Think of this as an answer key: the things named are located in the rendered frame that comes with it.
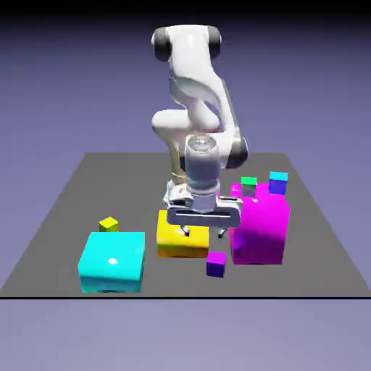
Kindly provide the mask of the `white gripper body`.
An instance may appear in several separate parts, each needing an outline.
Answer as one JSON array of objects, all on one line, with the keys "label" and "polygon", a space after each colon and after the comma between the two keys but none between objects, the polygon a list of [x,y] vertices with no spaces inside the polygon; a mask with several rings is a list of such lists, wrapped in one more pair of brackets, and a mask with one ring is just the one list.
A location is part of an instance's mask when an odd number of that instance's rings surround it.
[{"label": "white gripper body", "polygon": [[183,205],[169,205],[167,222],[171,225],[195,225],[215,228],[238,227],[241,221],[242,199],[217,196],[212,211],[199,212]]}]

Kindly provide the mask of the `small purple cube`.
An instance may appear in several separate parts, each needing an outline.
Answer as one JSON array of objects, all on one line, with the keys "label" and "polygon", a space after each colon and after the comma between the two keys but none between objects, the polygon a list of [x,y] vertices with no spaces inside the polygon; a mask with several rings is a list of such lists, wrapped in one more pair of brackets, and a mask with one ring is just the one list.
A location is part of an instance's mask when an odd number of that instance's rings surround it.
[{"label": "small purple cube", "polygon": [[207,276],[223,278],[227,254],[219,251],[209,251],[207,256]]}]

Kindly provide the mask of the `small green cube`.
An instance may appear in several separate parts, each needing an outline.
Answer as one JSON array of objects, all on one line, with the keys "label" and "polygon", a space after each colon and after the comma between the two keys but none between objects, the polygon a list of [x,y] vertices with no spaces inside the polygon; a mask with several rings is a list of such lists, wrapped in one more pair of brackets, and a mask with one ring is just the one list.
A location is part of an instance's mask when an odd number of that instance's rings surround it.
[{"label": "small green cube", "polygon": [[257,178],[256,177],[241,177],[241,195],[243,197],[255,197],[257,189]]}]

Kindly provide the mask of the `small cyan cube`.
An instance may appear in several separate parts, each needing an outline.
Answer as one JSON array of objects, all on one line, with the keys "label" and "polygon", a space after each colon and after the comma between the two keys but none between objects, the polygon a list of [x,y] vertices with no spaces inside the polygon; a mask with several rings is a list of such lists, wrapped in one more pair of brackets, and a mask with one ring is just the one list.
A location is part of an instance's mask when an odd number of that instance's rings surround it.
[{"label": "small cyan cube", "polygon": [[288,183],[287,172],[270,172],[269,192],[270,194],[285,195]]}]

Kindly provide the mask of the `small yellow cube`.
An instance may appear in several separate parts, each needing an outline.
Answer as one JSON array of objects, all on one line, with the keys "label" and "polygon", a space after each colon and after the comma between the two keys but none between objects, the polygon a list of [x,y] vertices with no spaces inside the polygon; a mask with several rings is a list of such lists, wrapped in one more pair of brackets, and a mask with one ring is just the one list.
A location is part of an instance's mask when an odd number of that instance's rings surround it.
[{"label": "small yellow cube", "polygon": [[113,217],[106,217],[99,221],[99,232],[118,232],[119,222]]}]

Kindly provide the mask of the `large yellow box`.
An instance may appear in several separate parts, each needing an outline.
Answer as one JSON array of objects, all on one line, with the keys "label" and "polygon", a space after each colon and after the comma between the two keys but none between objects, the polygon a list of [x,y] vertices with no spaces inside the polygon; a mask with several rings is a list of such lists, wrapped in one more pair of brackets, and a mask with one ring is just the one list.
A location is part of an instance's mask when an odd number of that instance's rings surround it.
[{"label": "large yellow box", "polygon": [[157,252],[161,258],[207,258],[209,228],[190,226],[186,236],[179,225],[167,222],[167,211],[159,210],[157,220]]}]

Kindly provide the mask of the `large magenta box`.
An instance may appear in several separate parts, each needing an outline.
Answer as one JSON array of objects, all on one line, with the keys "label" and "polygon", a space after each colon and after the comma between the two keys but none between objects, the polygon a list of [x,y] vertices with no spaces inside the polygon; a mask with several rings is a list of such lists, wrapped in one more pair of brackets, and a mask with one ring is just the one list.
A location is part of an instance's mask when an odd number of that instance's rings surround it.
[{"label": "large magenta box", "polygon": [[233,263],[282,264],[291,212],[285,196],[259,183],[255,196],[242,200],[240,225],[228,229]]}]

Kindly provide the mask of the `large cyan box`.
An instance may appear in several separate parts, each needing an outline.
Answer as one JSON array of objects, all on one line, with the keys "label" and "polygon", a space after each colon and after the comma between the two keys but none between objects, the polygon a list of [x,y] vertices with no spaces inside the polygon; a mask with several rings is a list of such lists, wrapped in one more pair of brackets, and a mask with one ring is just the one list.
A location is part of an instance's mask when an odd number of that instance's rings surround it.
[{"label": "large cyan box", "polygon": [[145,259],[144,232],[92,232],[78,263],[83,293],[138,293]]}]

